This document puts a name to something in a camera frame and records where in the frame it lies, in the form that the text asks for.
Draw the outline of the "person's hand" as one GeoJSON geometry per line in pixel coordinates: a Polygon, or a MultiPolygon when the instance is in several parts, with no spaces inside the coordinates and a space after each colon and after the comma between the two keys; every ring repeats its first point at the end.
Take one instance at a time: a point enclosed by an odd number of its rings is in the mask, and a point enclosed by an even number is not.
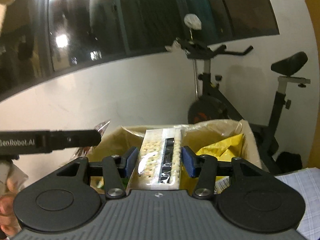
{"type": "Polygon", "coordinates": [[[28,176],[11,161],[1,160],[1,239],[9,239],[20,231],[13,203],[24,189],[28,176]]]}

